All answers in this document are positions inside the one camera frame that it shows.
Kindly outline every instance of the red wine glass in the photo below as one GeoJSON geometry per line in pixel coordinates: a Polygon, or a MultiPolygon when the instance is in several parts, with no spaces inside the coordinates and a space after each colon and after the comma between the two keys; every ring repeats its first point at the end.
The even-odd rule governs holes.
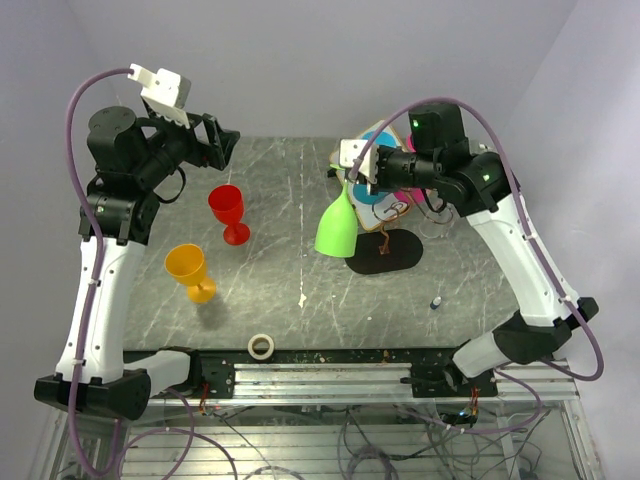
{"type": "Polygon", "coordinates": [[[242,192],[234,185],[221,185],[209,194],[209,206],[220,222],[227,225],[224,241],[229,245],[242,245],[251,235],[249,227],[241,223],[244,215],[242,192]]]}

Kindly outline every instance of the black mat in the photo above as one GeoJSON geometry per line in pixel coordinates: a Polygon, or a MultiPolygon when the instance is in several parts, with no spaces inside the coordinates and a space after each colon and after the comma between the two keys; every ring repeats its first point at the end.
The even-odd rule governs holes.
{"type": "Polygon", "coordinates": [[[356,273],[395,272],[415,267],[422,258],[422,242],[409,230],[395,229],[389,234],[389,253],[380,254],[385,238],[380,232],[361,233],[356,243],[356,254],[345,259],[347,266],[356,273]]]}

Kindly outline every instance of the yellow wine glass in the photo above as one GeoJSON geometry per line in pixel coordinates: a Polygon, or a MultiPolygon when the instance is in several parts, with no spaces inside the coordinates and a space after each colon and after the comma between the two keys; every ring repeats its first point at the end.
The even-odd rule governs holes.
{"type": "Polygon", "coordinates": [[[165,258],[164,268],[176,282],[187,287],[192,302],[206,303],[216,294],[216,283],[207,277],[204,252],[197,245],[178,245],[165,258]]]}

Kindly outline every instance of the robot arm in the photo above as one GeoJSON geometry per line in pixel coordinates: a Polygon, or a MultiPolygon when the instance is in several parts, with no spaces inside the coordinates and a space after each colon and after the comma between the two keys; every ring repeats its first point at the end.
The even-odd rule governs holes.
{"type": "MultiPolygon", "coordinates": [[[[578,327],[540,264],[530,238],[536,229],[526,212],[531,235],[527,237],[516,210],[499,156],[487,150],[474,152],[464,133],[460,109],[432,104],[409,112],[416,152],[389,147],[371,148],[360,166],[358,181],[370,193],[400,188],[427,188],[456,207],[478,232],[495,256],[513,289],[520,309],[493,331],[461,345],[451,359],[450,383],[458,384],[508,362],[527,364],[551,355],[578,327]]],[[[343,140],[340,166],[349,170],[363,150],[364,140],[343,140]]],[[[580,298],[549,259],[551,269],[573,305],[586,320],[598,311],[592,298],[580,298]]]]}
{"type": "MultiPolygon", "coordinates": [[[[207,114],[182,110],[190,82],[167,70],[154,74],[132,65],[131,79],[141,83],[149,118],[138,118],[126,107],[109,107],[89,121],[87,145],[96,162],[96,177],[87,187],[87,200],[104,235],[104,262],[89,316],[77,408],[102,417],[135,420],[150,396],[170,386],[198,387],[201,365],[196,351],[171,347],[132,364],[123,362],[123,336],[133,282],[149,241],[151,226],[161,203],[171,203],[154,192],[169,175],[180,172],[183,161],[197,167],[223,170],[240,138],[220,128],[207,114]],[[206,139],[195,127],[203,125],[206,139]],[[145,137],[142,127],[155,133],[145,137]]],[[[84,211],[82,272],[73,322],[54,375],[36,381],[37,400],[66,409],[96,237],[84,211]]]]}

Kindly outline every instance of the white wall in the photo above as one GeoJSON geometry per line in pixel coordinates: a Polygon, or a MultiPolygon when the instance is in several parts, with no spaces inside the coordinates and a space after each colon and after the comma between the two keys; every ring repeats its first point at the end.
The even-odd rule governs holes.
{"type": "MultiPolygon", "coordinates": [[[[506,123],[575,0],[111,0],[70,5],[103,66],[173,69],[245,135],[348,136],[421,96],[506,123]]],[[[127,105],[139,103],[116,87],[127,105]]]]}
{"type": "MultiPolygon", "coordinates": [[[[3,3],[0,44],[0,477],[20,480],[48,408],[35,402],[33,386],[53,373],[62,351],[80,270],[63,116],[75,87],[97,66],[68,7],[56,2],[3,3]]],[[[92,168],[82,147],[89,114],[114,100],[102,84],[79,106],[85,179],[92,168]]]]}
{"type": "MultiPolygon", "coordinates": [[[[564,275],[598,300],[605,376],[580,392],[608,478],[638,478],[640,3],[581,1],[502,135],[564,275]]],[[[592,372],[577,333],[571,365],[592,372]]]]}

